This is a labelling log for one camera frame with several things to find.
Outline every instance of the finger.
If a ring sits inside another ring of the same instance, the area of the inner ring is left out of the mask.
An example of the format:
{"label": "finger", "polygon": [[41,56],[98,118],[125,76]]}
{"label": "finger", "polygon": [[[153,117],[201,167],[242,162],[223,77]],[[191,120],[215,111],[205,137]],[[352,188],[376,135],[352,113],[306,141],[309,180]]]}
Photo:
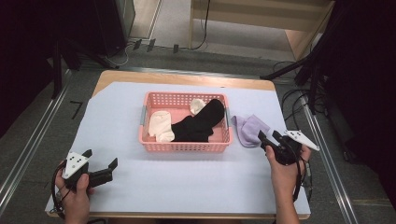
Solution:
{"label": "finger", "polygon": [[305,161],[309,161],[309,158],[311,157],[311,149],[306,145],[302,145],[301,151],[301,158],[303,158]]}
{"label": "finger", "polygon": [[88,184],[90,183],[89,177],[87,174],[83,174],[78,182],[77,182],[77,188],[76,188],[76,194],[77,196],[85,195],[87,196],[87,187]]}
{"label": "finger", "polygon": [[93,189],[93,188],[88,189],[88,194],[89,195],[93,195],[94,193],[95,193],[95,189]]}
{"label": "finger", "polygon": [[275,152],[274,152],[274,150],[272,149],[272,147],[266,146],[266,147],[265,147],[265,152],[266,152],[268,161],[270,162],[270,164],[272,164],[272,163],[276,160],[276,159],[275,159]]}
{"label": "finger", "polygon": [[64,168],[60,169],[58,173],[56,173],[55,186],[59,189],[62,195],[65,195],[68,189],[66,189],[64,178],[62,177],[63,172],[64,172]]}

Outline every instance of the hand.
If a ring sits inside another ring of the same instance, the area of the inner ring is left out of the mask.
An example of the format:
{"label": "hand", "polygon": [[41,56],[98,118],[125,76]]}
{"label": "hand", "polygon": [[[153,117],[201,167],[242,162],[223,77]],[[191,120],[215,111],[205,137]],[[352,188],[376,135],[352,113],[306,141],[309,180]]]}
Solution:
{"label": "hand", "polygon": [[[275,195],[291,195],[294,192],[294,188],[296,186],[296,177],[297,177],[297,166],[295,164],[290,165],[282,165],[275,159],[274,150],[267,146],[265,148],[267,159],[271,165],[271,178],[274,187]],[[302,145],[301,147],[301,157],[303,160],[308,161],[311,156],[311,149],[307,146]],[[301,172],[304,173],[304,162],[299,161]]]}
{"label": "hand", "polygon": [[[293,203],[293,192],[296,187],[297,166],[290,164],[288,166],[278,163],[275,159],[274,150],[267,146],[265,148],[267,159],[271,165],[271,179],[276,198],[276,223],[277,224],[297,224],[300,223],[296,209]],[[302,145],[301,157],[308,161],[311,155],[311,149]],[[301,172],[304,173],[304,162],[300,163]]]}
{"label": "hand", "polygon": [[65,223],[82,224],[87,223],[90,215],[90,200],[87,195],[87,187],[90,183],[88,175],[83,174],[78,182],[76,191],[66,188],[64,179],[62,178],[61,169],[56,175],[55,185],[61,192],[62,204],[64,207]]}

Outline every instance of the wooden table edge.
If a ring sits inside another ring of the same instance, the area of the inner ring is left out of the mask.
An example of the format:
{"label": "wooden table edge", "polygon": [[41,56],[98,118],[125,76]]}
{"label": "wooden table edge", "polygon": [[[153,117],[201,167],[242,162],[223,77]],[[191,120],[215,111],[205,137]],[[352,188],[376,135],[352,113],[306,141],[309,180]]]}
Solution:
{"label": "wooden table edge", "polygon": [[222,88],[240,88],[262,91],[275,91],[275,85],[269,80],[244,79],[235,77],[214,77],[207,75],[181,75],[176,73],[112,71],[102,72],[98,79],[93,95],[110,85],[112,82],[137,82],[173,85],[192,85]]}

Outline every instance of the person's right hand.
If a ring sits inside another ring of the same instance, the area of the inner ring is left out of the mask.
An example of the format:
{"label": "person's right hand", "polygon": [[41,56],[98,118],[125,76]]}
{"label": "person's right hand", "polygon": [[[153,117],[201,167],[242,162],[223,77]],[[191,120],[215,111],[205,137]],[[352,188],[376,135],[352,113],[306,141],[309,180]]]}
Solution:
{"label": "person's right hand", "polygon": [[[267,146],[265,148],[267,159],[271,165],[271,179],[274,187],[275,195],[289,195],[292,197],[297,180],[297,166],[295,164],[282,165],[275,159],[274,150]],[[311,149],[302,145],[301,157],[303,160],[308,161],[311,156]],[[299,161],[301,172],[304,173],[303,161]]]}
{"label": "person's right hand", "polygon": [[[271,179],[276,198],[276,223],[297,224],[300,223],[293,204],[293,192],[297,181],[297,166],[295,164],[282,165],[275,159],[275,152],[271,147],[265,148],[266,156],[271,165]],[[302,145],[301,157],[308,161],[311,149]],[[303,161],[300,163],[301,172],[304,173]]]}

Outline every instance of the white paper sheet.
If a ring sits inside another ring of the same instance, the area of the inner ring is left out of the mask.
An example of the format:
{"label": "white paper sheet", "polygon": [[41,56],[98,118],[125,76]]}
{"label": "white paper sheet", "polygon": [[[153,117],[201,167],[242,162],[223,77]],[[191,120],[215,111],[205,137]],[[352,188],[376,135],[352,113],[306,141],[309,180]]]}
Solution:
{"label": "white paper sheet", "polygon": [[[148,153],[138,141],[148,91],[223,93],[228,97],[231,116],[248,118],[254,114],[272,130],[286,130],[275,91],[114,82],[89,101],[70,149],[77,153],[92,149],[90,172],[105,169],[119,159],[114,180],[97,187],[91,196],[92,212],[276,212],[264,151],[242,147],[235,127],[233,142],[223,153]],[[298,214],[310,214],[304,189],[295,205]],[[49,200],[46,211],[51,208]]]}

